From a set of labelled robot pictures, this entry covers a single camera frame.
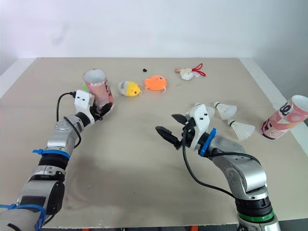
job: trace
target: black wire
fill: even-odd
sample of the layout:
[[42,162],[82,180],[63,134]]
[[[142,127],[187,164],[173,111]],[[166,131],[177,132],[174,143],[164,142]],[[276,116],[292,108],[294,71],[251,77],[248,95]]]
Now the black wire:
[[240,224],[236,231],[241,231],[243,226]]
[[248,154],[244,154],[244,153],[215,153],[215,154],[211,154],[209,157],[211,158],[211,157],[222,156],[222,155],[239,155],[239,156],[249,157],[249,158],[257,161],[261,165],[260,161],[257,158],[255,158],[252,155],[248,155]]
[[72,124],[72,122],[69,121],[69,119],[68,119],[66,116],[64,116],[63,119],[65,119],[65,120],[69,123],[69,125],[72,126],[72,128],[74,129],[74,131],[75,131],[75,132],[77,133],[77,135],[78,135],[79,140],[78,140],[78,143],[77,143],[77,144],[75,145],[75,147],[74,147],[74,148],[77,148],[78,145],[80,145],[80,143],[81,143],[81,135],[80,135],[80,133],[78,132],[77,128],[74,126],[74,124]]
[[47,223],[49,223],[53,219],[53,217],[54,215],[52,215],[48,220],[46,220],[43,225],[46,225]]
[[71,95],[73,92],[67,92],[67,93],[64,93],[62,95],[60,95],[60,97],[58,98],[58,102],[57,102],[57,122],[59,121],[59,105],[60,105],[60,101],[62,99],[63,96],[65,95]]
[[200,180],[194,175],[194,173],[193,173],[193,171],[192,171],[192,169],[191,169],[191,167],[189,166],[188,161],[187,161],[187,156],[186,156],[186,135],[187,135],[187,129],[184,128],[184,131],[183,131],[183,140],[182,140],[183,158],[184,158],[185,165],[186,165],[186,167],[187,167],[187,169],[188,169],[188,171],[189,171],[191,177],[192,177],[198,184],[201,184],[201,185],[203,185],[203,186],[205,186],[205,187],[208,187],[208,188],[211,188],[211,189],[215,189],[215,190],[221,191],[221,192],[223,192],[223,193],[225,193],[225,194],[228,194],[229,196],[231,196],[231,197],[234,198],[234,196],[232,195],[231,192],[228,192],[227,190],[224,190],[224,189],[222,189],[222,188],[219,188],[219,187],[216,187],[216,186],[213,186],[213,185],[210,185],[210,184],[206,184],[206,183],[200,181]]

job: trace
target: red string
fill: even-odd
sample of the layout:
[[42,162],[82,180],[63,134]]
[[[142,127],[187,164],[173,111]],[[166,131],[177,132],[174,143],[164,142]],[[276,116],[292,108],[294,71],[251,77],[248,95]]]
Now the red string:
[[196,66],[195,68],[193,68],[192,71],[198,72],[202,76],[206,76],[206,74],[203,71],[199,71],[202,68],[202,66],[203,66],[203,63],[201,63],[198,66]]

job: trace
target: printed pattern on cup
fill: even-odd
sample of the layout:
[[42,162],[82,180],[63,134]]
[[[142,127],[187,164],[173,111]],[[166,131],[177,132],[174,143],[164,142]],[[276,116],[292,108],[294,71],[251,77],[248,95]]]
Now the printed pattern on cup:
[[262,135],[268,139],[275,140],[307,117],[308,112],[298,108],[290,99],[263,123],[261,127]]
[[86,82],[89,91],[95,95],[95,103],[101,109],[107,103],[114,103],[107,79],[99,83]]

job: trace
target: orange fish toy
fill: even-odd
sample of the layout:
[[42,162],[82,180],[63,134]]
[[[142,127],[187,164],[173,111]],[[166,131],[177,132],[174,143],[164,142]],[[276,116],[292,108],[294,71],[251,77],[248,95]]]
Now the orange fish toy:
[[162,90],[162,94],[166,92],[167,81],[163,76],[152,76],[144,80],[145,88],[150,90]]

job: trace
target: white wall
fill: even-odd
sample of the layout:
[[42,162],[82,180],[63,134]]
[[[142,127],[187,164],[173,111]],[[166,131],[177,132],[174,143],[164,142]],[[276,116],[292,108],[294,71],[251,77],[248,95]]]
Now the white wall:
[[307,77],[307,43],[294,44],[307,35],[305,0],[1,2],[1,71],[12,57],[255,57],[283,93]]

